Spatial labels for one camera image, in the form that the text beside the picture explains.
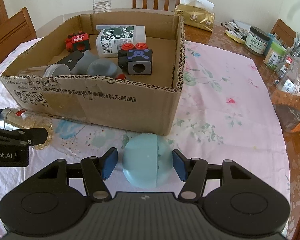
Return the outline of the jar of gold pieces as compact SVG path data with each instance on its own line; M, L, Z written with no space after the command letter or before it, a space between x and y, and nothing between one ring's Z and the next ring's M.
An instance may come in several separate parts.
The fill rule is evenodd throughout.
M5 108L0 113L0 127L12 131L14 129L45 128L47 130L47 140L43 144L33 148L43 150L53 138L52 119L44 113L24 109L24 108Z

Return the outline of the light blue oval case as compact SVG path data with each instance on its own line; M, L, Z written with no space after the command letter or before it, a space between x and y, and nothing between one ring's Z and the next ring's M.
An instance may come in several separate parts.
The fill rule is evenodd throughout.
M173 167L172 150L161 136L142 133L125 146L122 158L126 179L141 189L160 187Z

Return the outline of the clear plastic jar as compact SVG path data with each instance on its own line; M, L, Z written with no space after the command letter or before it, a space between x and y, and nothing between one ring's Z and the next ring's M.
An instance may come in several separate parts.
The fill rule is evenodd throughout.
M22 70L18 75L26 76L26 75L36 75L36 76L44 76L44 77L52 77L59 75L70 75L71 71L69 67L62 63L55 63L49 66L38 66L31 67L25 70Z

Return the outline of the grey shark plush toy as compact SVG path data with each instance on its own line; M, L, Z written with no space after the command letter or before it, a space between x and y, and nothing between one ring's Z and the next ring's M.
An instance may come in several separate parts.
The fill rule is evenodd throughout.
M83 56L70 73L71 75L106 76L120 80L126 79L125 74L117 64L109 59L99 58L89 50L83 53Z

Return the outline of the red black toy truck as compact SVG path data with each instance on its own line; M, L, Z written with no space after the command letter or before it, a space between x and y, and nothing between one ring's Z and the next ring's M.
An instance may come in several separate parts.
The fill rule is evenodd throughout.
M89 34L79 31L78 33L69 34L65 40L65 47L68 52L90 50Z

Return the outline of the black cube toy red buttons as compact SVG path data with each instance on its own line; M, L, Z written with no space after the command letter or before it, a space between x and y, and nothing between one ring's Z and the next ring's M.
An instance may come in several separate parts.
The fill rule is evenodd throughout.
M117 52L119 67L128 75L151 75L153 51L146 43L125 43Z

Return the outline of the green white cotton swab box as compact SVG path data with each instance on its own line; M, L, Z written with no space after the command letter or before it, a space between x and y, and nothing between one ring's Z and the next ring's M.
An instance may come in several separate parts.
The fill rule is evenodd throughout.
M117 57L117 52L126 43L146 42L146 31L143 25L96 25L98 36L96 48L99 57Z

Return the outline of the black square box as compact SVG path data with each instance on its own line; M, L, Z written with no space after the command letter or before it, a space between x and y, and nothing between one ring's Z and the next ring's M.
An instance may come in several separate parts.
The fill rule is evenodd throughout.
M74 51L71 52L68 56L62 58L57 63L58 64L65 64L69 67L70 70L73 70L77 62L83 57L83 53L81 51Z

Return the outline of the pink floral tablecloth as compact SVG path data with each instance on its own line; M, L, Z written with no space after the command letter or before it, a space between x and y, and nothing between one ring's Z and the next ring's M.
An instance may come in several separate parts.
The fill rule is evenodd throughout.
M290 197L289 163L279 120L252 59L185 42L183 91L166 141L188 158L231 159ZM0 167L0 200L56 159L77 163L111 147L122 152L135 133L56 119L51 144L30 149L27 167ZM6 233L0 220L0 238Z

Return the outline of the large clear snack jar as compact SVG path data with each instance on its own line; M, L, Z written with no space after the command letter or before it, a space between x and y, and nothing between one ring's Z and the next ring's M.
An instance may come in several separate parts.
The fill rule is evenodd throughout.
M300 57L294 59L270 98L283 129L287 132L299 132Z

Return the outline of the green lid small bottle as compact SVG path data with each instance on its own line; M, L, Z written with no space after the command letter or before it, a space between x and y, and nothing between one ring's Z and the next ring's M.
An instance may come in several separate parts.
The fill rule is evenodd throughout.
M275 70L281 62L285 53L285 47L283 47L280 43L272 42L269 51L264 59L264 64L268 68Z

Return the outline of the black lid glass jar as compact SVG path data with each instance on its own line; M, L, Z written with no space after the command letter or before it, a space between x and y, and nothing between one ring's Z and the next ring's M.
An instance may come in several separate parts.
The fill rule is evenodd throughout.
M258 27L251 26L245 39L244 46L251 53L261 56L264 54L269 40L270 37L268 34Z

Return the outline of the gold tissue pack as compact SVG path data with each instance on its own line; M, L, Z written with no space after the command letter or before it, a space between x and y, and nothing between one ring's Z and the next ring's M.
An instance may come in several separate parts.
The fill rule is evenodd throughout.
M208 0L180 0L174 14L184 18L184 24L212 32L215 13L214 4Z

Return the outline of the wooden chair right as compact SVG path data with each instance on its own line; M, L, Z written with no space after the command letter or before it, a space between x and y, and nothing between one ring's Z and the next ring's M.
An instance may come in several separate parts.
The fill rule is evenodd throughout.
M296 32L286 25L280 18L277 19L270 33L273 34L284 47L293 46Z

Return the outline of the pen holder jar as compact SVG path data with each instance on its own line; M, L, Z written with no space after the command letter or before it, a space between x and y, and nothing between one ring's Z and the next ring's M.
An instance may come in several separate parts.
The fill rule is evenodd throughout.
M286 74L287 70L290 68L290 65L294 61L296 57L300 57L300 35L297 33L296 38L294 38L294 42L292 47L287 48L287 52L279 65L277 66L275 72L279 79L282 79Z

